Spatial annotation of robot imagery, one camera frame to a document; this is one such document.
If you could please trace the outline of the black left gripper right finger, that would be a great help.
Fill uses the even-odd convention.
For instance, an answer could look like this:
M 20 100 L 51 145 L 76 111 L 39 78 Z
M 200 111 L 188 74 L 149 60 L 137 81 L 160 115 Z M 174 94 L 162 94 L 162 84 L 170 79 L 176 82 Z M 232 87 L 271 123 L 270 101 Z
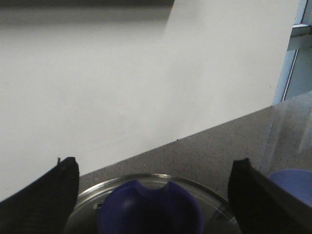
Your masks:
M 244 234 L 310 234 L 312 209 L 254 169 L 235 160 L 228 182 L 232 212 Z

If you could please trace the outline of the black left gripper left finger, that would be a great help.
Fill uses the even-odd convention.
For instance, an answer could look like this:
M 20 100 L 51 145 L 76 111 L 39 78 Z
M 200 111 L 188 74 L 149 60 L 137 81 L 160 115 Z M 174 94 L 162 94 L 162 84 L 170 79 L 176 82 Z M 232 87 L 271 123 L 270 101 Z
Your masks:
M 79 189 L 74 157 L 57 165 L 0 203 L 2 234 L 60 234 L 73 211 Z

